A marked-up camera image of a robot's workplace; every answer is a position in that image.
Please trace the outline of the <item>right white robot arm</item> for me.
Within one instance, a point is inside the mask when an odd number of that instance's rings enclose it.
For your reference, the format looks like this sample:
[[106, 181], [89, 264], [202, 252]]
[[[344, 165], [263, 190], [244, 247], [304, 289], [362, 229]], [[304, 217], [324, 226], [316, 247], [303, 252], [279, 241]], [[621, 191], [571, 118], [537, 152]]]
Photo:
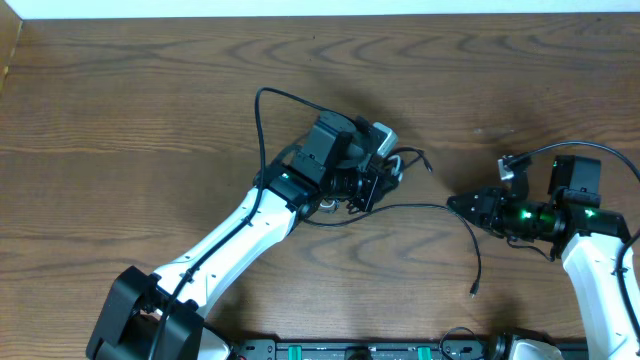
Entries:
[[579, 304], [592, 359], [630, 359], [639, 353], [639, 286], [624, 217], [601, 207], [597, 159], [558, 155], [549, 200], [529, 198], [528, 156], [498, 161], [502, 187], [454, 195], [447, 206], [472, 225], [514, 249], [551, 245], [545, 258], [560, 261]]

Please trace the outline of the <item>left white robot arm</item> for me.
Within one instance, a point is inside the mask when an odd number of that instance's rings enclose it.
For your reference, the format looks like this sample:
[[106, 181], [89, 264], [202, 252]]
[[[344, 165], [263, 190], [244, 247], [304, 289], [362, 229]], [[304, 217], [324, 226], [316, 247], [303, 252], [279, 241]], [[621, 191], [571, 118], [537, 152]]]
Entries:
[[323, 111], [301, 144], [260, 171], [238, 208], [185, 254], [151, 274], [131, 266], [112, 284], [86, 348], [90, 359], [226, 359], [205, 326], [226, 289], [324, 201], [368, 212], [399, 184], [389, 127]]

